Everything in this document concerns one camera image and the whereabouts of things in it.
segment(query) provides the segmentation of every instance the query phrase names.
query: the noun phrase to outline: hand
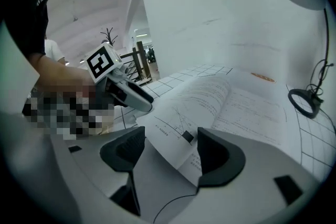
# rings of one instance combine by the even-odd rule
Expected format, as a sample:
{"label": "hand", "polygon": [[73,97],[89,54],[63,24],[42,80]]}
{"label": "hand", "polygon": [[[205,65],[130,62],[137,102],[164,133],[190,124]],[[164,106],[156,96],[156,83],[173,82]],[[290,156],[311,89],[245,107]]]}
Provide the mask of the hand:
{"label": "hand", "polygon": [[95,85],[87,70],[67,67],[41,55],[29,57],[30,64],[40,74],[37,88],[49,92],[83,92],[83,97],[94,97]]}

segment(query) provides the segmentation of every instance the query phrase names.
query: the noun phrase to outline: open book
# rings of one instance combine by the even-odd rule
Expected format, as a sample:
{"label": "open book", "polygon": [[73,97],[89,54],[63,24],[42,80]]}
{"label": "open book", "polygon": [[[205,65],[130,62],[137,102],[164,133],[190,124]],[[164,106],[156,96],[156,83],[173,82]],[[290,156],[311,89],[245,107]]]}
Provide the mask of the open book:
{"label": "open book", "polygon": [[285,150],[285,112],[278,104],[233,88],[225,74],[180,84],[148,115],[138,118],[156,150],[195,186],[202,175],[197,128],[248,137]]}

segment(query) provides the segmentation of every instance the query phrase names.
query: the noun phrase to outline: person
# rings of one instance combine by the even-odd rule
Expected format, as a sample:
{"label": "person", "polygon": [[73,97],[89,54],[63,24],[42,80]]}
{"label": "person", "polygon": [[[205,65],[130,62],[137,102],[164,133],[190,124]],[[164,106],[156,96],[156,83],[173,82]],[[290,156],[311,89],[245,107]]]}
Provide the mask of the person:
{"label": "person", "polygon": [[46,56],[47,1],[4,0],[4,21],[8,31],[22,54],[39,73],[35,85],[38,90],[82,91],[84,96],[89,96],[94,92],[94,87],[87,70],[67,67]]}
{"label": "person", "polygon": [[62,65],[66,64],[64,55],[59,49],[57,43],[51,39],[47,39],[47,36],[45,36],[44,49],[47,57],[56,62],[60,62]]}
{"label": "person", "polygon": [[150,62],[155,62],[156,60],[155,60],[155,55],[154,55],[154,50],[153,50],[153,48],[150,48],[150,49],[149,49],[148,54],[149,54],[149,60],[150,60]]}

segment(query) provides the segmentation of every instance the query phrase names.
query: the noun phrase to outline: pixelated blur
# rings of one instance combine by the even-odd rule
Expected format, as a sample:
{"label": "pixelated blur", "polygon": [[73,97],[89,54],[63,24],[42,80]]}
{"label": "pixelated blur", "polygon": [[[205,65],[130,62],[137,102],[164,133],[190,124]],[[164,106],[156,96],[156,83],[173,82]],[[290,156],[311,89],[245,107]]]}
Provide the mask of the pixelated blur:
{"label": "pixelated blur", "polygon": [[114,105],[111,97],[85,98],[81,92],[56,93],[33,90],[23,114],[45,134],[75,140],[89,135],[112,132]]}

